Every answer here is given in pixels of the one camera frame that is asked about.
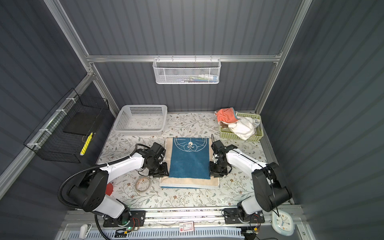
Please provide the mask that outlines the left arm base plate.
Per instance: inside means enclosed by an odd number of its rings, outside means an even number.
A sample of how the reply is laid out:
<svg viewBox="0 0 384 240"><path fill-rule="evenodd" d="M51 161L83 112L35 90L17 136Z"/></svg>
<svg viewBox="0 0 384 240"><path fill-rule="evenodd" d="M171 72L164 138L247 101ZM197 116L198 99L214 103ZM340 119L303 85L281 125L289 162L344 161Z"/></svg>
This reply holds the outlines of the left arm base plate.
<svg viewBox="0 0 384 240"><path fill-rule="evenodd" d="M104 217L104 228L138 228L144 225L146 211L124 211L119 217L112 218L108 215Z"/></svg>

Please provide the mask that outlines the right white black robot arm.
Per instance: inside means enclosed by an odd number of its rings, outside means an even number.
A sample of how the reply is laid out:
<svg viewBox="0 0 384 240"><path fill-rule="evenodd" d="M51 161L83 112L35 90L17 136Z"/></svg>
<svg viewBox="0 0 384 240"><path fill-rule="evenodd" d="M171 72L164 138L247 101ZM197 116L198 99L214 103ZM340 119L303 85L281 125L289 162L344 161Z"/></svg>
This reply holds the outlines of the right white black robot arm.
<svg viewBox="0 0 384 240"><path fill-rule="evenodd" d="M224 146L221 141L211 145L214 161L210 174L215 178L227 176L235 167L252 178L254 194L238 203L237 215L247 217L260 211L276 211L278 206L292 198L292 192L281 167L273 162L266 164L244 154L234 145Z"/></svg>

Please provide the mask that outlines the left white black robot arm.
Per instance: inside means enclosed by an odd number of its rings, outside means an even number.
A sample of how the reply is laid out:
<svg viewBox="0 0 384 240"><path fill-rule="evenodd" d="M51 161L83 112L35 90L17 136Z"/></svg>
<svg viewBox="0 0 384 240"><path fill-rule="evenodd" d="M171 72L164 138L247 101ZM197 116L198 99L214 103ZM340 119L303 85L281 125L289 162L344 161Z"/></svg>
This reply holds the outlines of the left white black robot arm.
<svg viewBox="0 0 384 240"><path fill-rule="evenodd" d="M147 169L149 176L169 176L167 163L163 162L166 149L158 143L148 147L136 144L134 151L123 158L95 165L68 177L59 187L58 199L68 207L123 218L129 208L106 194L107 186L114 179L131 171Z"/></svg>

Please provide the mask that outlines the blue beige Doraemon towel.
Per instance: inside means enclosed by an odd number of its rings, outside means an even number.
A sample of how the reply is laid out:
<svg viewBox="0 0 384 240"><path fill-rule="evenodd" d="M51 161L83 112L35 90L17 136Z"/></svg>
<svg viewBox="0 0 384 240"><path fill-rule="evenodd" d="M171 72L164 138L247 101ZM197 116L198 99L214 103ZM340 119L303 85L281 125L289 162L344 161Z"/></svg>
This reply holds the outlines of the blue beige Doraemon towel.
<svg viewBox="0 0 384 240"><path fill-rule="evenodd" d="M218 189L220 180L210 174L211 144L209 138L167 138L164 163L169 176L161 178L160 187Z"/></svg>

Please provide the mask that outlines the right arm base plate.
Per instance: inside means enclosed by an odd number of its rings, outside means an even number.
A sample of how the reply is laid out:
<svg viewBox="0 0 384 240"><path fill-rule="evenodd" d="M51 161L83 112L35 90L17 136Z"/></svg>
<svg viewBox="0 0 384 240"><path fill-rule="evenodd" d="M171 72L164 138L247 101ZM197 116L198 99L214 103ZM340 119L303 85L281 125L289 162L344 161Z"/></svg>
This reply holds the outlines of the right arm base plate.
<svg viewBox="0 0 384 240"><path fill-rule="evenodd" d="M236 208L225 208L221 211L221 213L227 225L249 223L258 225L265 223L263 211L258 211L251 215L247 215L246 213L243 213Z"/></svg>

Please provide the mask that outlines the green perforated plastic basket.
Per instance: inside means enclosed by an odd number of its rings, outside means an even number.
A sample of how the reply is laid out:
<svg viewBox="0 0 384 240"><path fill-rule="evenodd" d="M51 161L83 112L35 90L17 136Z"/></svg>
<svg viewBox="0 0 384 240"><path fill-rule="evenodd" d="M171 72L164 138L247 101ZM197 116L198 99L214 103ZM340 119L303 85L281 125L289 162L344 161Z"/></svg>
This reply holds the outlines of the green perforated plastic basket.
<svg viewBox="0 0 384 240"><path fill-rule="evenodd" d="M250 117L253 119L259 119L262 121L261 116L257 114L251 114L251 113L236 113L237 117ZM220 125L220 136L221 138L225 139L232 139L232 140L242 140L240 139L236 134L234 134L228 127L228 125L221 124ZM251 142L258 142L262 137L264 136L264 132L262 130L262 123L256 128L256 132L254 135L252 135L249 139L244 141L251 141Z"/></svg>

